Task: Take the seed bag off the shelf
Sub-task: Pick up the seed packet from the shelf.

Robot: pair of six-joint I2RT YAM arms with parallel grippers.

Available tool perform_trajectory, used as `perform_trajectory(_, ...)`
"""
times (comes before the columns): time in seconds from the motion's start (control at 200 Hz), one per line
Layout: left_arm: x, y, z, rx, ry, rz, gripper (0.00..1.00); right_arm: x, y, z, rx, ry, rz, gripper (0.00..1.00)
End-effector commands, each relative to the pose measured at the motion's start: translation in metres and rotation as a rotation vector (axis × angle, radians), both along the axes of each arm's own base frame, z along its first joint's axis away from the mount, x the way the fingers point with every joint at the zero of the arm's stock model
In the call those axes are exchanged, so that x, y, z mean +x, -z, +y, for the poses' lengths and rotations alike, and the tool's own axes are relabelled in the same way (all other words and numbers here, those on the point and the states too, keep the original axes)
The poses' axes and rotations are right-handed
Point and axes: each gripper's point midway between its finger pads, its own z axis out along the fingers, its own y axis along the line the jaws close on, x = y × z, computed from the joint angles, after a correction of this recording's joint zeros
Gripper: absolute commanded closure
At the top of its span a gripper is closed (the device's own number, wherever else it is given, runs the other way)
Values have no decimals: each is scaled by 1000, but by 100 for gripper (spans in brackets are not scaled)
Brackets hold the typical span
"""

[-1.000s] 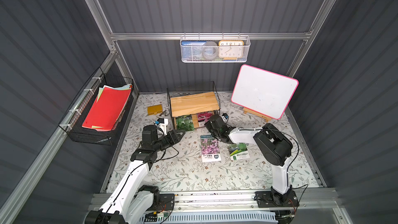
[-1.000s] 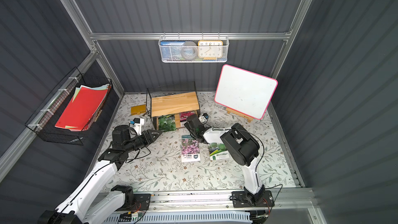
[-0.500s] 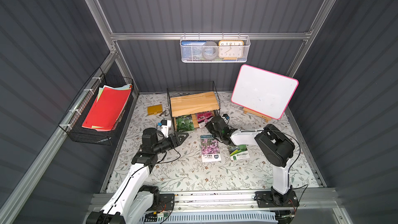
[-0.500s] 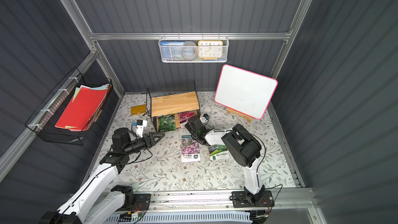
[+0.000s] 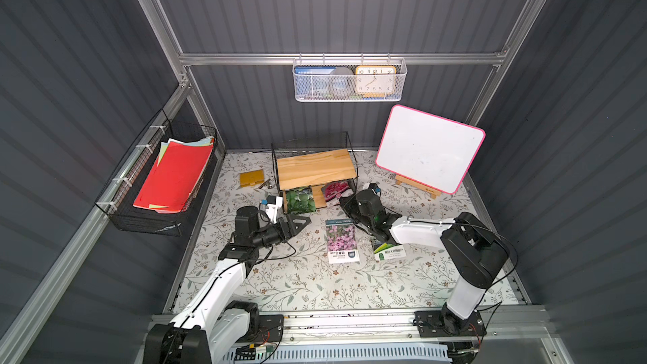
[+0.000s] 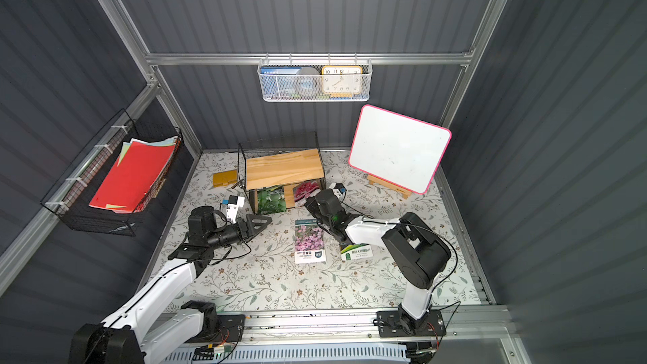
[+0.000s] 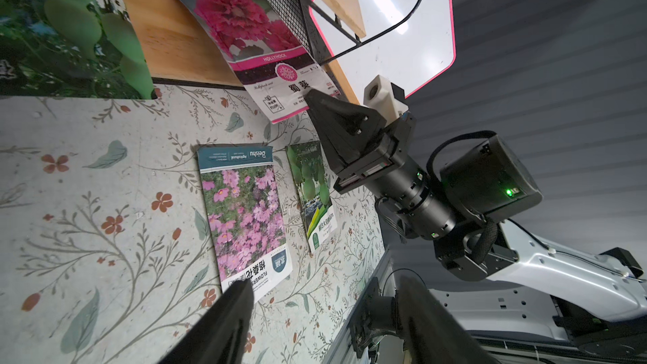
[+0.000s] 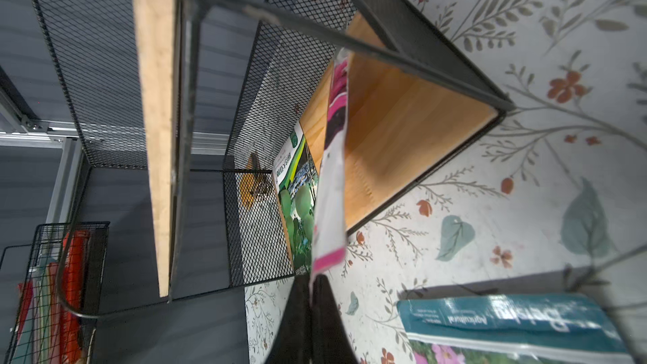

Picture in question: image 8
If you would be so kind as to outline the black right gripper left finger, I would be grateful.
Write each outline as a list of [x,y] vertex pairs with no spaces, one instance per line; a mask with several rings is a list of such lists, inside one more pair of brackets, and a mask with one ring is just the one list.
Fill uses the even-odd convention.
[[312,320],[309,293],[309,276],[296,276],[266,363],[310,363]]

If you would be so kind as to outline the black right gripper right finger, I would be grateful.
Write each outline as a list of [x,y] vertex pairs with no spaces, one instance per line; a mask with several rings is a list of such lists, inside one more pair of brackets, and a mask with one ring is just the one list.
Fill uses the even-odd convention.
[[318,275],[312,287],[312,348],[313,363],[358,362],[325,275]]

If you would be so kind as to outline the pink flower seed bag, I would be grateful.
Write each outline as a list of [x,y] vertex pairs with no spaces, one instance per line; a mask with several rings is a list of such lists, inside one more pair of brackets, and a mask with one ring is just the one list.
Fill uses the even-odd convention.
[[326,103],[325,143],[314,212],[310,282],[345,258],[345,139],[348,126],[350,51],[341,48],[333,61]]

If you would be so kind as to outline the dark green seed bag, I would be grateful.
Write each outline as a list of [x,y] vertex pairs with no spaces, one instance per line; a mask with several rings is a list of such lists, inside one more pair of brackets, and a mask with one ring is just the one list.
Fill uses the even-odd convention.
[[294,126],[276,156],[273,178],[295,273],[309,273],[318,172],[300,124]]

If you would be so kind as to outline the purple flower seed bag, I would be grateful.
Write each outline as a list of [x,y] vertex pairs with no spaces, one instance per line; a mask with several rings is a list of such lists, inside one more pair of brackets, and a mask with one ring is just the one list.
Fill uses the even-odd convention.
[[631,363],[613,322],[581,294],[401,300],[418,363]]

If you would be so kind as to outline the black wire wooden shelf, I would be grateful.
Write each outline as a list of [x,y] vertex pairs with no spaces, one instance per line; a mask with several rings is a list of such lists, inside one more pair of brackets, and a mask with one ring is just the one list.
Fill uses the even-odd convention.
[[[407,0],[266,0],[270,5],[345,32],[363,16],[379,41],[416,65],[426,82],[456,89],[497,116],[514,107]],[[94,167],[148,166],[131,0],[32,0],[84,152]],[[219,90],[227,143],[222,173],[251,175],[245,156],[264,174],[281,140],[303,116],[335,51],[327,35],[311,36],[261,21],[245,60],[241,88]]]

